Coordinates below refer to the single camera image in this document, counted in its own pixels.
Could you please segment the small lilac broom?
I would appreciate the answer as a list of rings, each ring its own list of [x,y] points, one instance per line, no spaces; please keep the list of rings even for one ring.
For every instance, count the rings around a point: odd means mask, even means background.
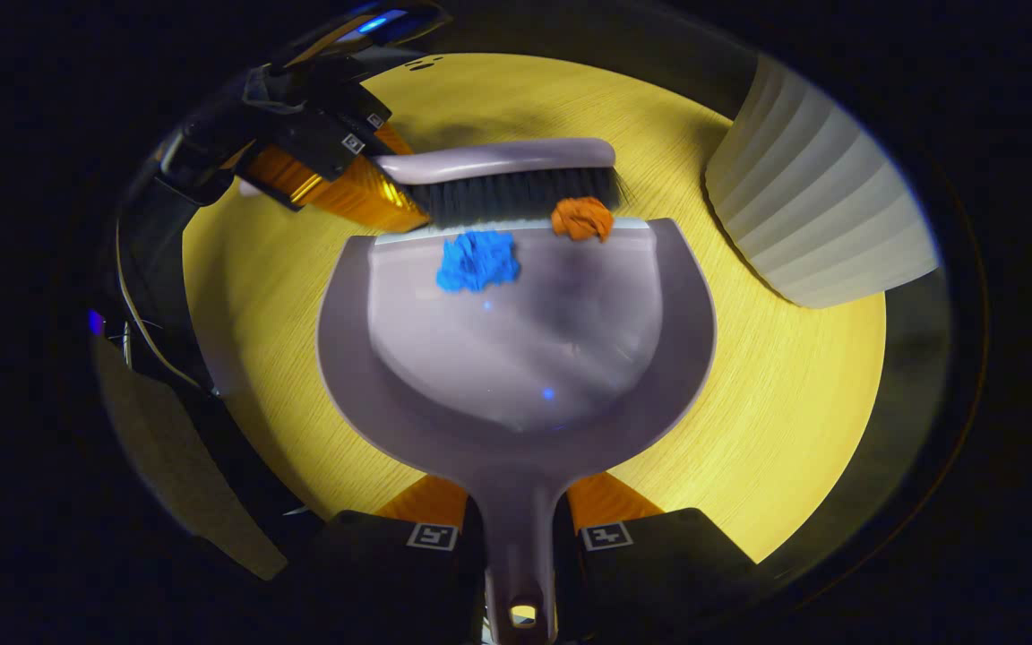
[[[613,146],[585,136],[309,160],[270,144],[250,152],[237,174],[288,209],[400,233],[547,218],[568,200],[617,209],[625,188],[616,160]]]

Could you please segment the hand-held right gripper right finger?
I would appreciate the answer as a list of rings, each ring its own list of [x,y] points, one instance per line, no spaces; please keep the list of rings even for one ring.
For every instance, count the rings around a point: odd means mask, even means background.
[[[665,512],[607,473],[558,510],[558,645],[684,645],[749,596],[756,563],[704,511]]]

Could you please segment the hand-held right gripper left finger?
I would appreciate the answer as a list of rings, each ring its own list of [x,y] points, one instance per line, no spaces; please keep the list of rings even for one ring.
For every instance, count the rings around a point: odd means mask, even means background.
[[[482,645],[482,522],[434,475],[380,511],[343,511],[291,561],[295,645]]]

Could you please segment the orange paper trash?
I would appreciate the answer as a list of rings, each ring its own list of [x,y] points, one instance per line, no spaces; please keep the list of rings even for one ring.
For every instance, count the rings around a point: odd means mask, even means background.
[[[596,238],[607,241],[613,232],[615,217],[595,197],[562,199],[550,213],[550,226],[558,237],[569,237],[573,241]]]

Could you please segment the lilac dustpan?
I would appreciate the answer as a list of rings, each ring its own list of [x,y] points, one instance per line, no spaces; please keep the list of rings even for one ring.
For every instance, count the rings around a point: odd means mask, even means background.
[[[456,293],[436,283],[455,231],[350,237],[315,351],[357,433],[475,502],[495,640],[553,645],[557,503],[683,419],[711,370],[718,316],[670,218],[627,218],[607,241],[545,223],[504,232],[517,278]]]

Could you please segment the white ribbed garbage bin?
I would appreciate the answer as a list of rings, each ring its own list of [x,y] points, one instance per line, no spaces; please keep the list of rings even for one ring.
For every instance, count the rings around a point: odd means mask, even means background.
[[[795,305],[844,305],[941,265],[925,209],[886,150],[770,55],[757,56],[704,180],[729,240]]]

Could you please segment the blue paper trash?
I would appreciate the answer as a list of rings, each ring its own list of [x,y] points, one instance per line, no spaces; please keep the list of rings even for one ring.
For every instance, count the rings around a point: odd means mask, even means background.
[[[445,291],[484,291],[520,276],[512,233],[467,231],[443,241],[437,286]]]

